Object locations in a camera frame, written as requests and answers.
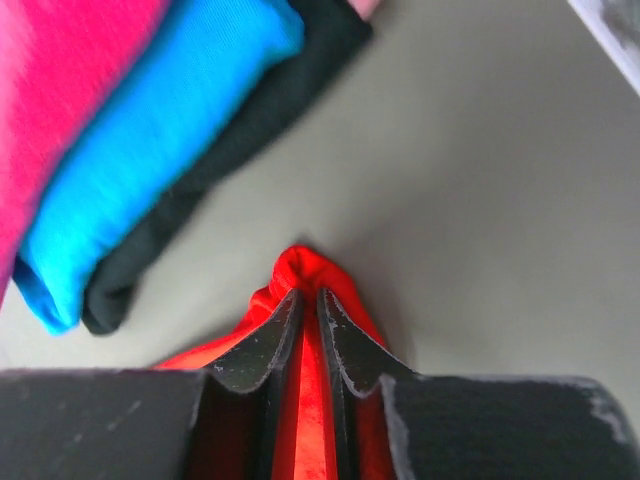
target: folded cloth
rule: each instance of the folded cloth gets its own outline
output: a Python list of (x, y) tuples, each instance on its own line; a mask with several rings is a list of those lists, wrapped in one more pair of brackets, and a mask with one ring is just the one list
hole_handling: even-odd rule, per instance
[(94, 334), (115, 331), (135, 285), (206, 192), (289, 128), (371, 38), (346, 0), (291, 0), (305, 22), (302, 53), (272, 68), (231, 123), (104, 260), (85, 290), (82, 320)]
[(365, 20), (370, 19), (373, 16), (373, 12), (382, 0), (349, 0), (349, 3), (358, 12), (360, 17)]
[(285, 0), (174, 2), (151, 45), (67, 154), (14, 279), (51, 333), (80, 319), (99, 260), (202, 154), (264, 71), (297, 53)]
[[(318, 319), (315, 315), (316, 299), (320, 288), (329, 288), (338, 298), (351, 320), (367, 333), (372, 340), (385, 346), (384, 339), (377, 330), (362, 305), (356, 286), (349, 275), (336, 264), (313, 250), (294, 246), (285, 250), (278, 258), (269, 285), (256, 291), (249, 301), (249, 309), (236, 328), (226, 337), (196, 347), (158, 365), (158, 369), (189, 370), (202, 368), (224, 354), (251, 332), (266, 322), (280, 301), (293, 288), (304, 294), (305, 313), (302, 328), (302, 358), (300, 369), (291, 372), (300, 386), (297, 411), (288, 412), (295, 417), (296, 433), (293, 474), (275, 475), (276, 478), (326, 479), (335, 478), (335, 452), (333, 429), (331, 435), (325, 426), (333, 426), (330, 400), (321, 385), (326, 378), (324, 356)], [(371, 437), (386, 436), (386, 427), (371, 430)], [(390, 468), (380, 456), (368, 457), (362, 478), (392, 478)]]
[(168, 0), (0, 0), (0, 306), (58, 161), (147, 46)]

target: gray surface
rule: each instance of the gray surface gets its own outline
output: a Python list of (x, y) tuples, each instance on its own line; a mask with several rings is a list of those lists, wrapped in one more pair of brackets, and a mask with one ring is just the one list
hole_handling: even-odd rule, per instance
[(414, 367), (592, 376), (640, 425), (640, 99), (560, 0), (389, 0), (377, 23), (209, 197), (115, 336), (48, 337), (12, 286), (9, 363), (149, 364), (227, 331), (306, 238)]

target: red fabric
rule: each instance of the red fabric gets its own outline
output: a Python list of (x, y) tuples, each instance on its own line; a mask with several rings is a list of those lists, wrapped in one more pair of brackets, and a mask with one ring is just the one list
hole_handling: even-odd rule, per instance
[(359, 440), (360, 478), (395, 479), (381, 392), (378, 391), (367, 400), (359, 402), (355, 408), (355, 416)]
[[(282, 459), (276, 455), (274, 478), (337, 480), (330, 387), (327, 384), (328, 377), (316, 318), (316, 295), (318, 289), (322, 287), (331, 289), (356, 325), (380, 345), (385, 345), (382, 335), (362, 305), (356, 286), (349, 275), (313, 250), (294, 246), (280, 256), (273, 269), (269, 285), (253, 294), (247, 314), (231, 334), (178, 355), (157, 367), (159, 369), (197, 369), (211, 363), (260, 327), (292, 288), (301, 289), (305, 297), (305, 313), (300, 369), (299, 372), (295, 372), (295, 378), (299, 382), (295, 416), (297, 422), (295, 440), (287, 438), (289, 444), (295, 445), (293, 466), (289, 466), (293, 468), (293, 475), (290, 470), (286, 473), (282, 470), (287, 469), (286, 462), (282, 462)], [(377, 404), (372, 408), (365, 407), (362, 414), (367, 415), (368, 410), (371, 410), (372, 414), (379, 413), (379, 407)], [(384, 424), (372, 422), (371, 438), (384, 441), (386, 438)], [(373, 446), (368, 445), (365, 448), (369, 452), (374, 452), (375, 445), (380, 444), (375, 442)], [(371, 458), (368, 470), (376, 474), (366, 478), (393, 478), (385, 476), (390, 470), (390, 457), (387, 457)]]
[(0, 306), (58, 161), (169, 0), (0, 0)]

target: folded t-shirt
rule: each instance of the folded t-shirt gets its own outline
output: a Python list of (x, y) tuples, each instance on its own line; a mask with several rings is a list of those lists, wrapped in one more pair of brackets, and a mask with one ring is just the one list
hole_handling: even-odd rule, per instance
[(158, 204), (100, 262), (85, 290), (82, 320), (94, 334), (115, 331), (135, 286), (210, 187), (290, 127), (371, 38), (346, 0), (291, 0), (305, 22), (302, 53), (273, 67), (240, 111)]
[(0, 306), (51, 175), (169, 0), (0, 0)]
[(80, 320), (97, 263), (203, 153), (265, 70), (302, 47), (285, 0), (173, 2), (149, 49), (63, 160), (14, 279), (51, 333)]

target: pink fabric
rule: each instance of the pink fabric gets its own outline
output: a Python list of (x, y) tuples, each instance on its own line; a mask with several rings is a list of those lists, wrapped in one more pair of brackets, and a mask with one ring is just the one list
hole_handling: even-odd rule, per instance
[(0, 306), (65, 150), (143, 51), (169, 0), (0, 0)]
[(358, 12), (360, 18), (369, 20), (381, 1), (382, 0), (349, 0), (349, 3), (354, 10)]

